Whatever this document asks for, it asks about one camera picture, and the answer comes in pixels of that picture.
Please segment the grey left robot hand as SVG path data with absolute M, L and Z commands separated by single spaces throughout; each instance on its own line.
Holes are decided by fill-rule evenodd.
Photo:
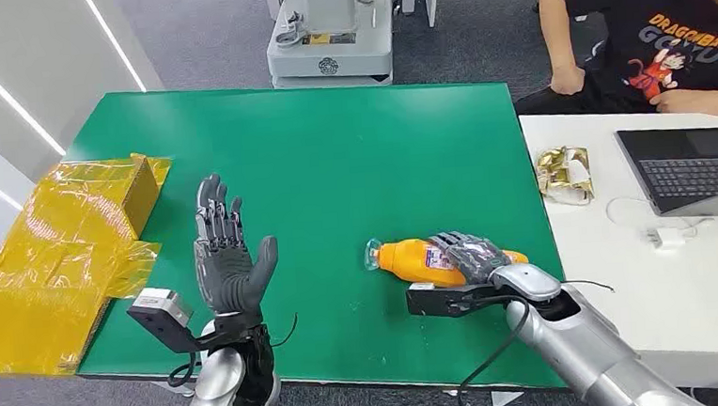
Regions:
M 257 314 L 279 260 L 277 238 L 263 237 L 252 258 L 244 238 L 242 199 L 226 202 L 226 193 L 216 173 L 200 181 L 197 190 L 193 248 L 198 287 L 215 316 Z

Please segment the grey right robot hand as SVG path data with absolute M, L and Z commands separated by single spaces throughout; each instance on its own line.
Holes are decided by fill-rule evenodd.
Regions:
M 466 284 L 487 283 L 496 269 L 512 263 L 510 257 L 493 242 L 475 235 L 445 231 L 430 236 L 428 240 L 461 272 Z

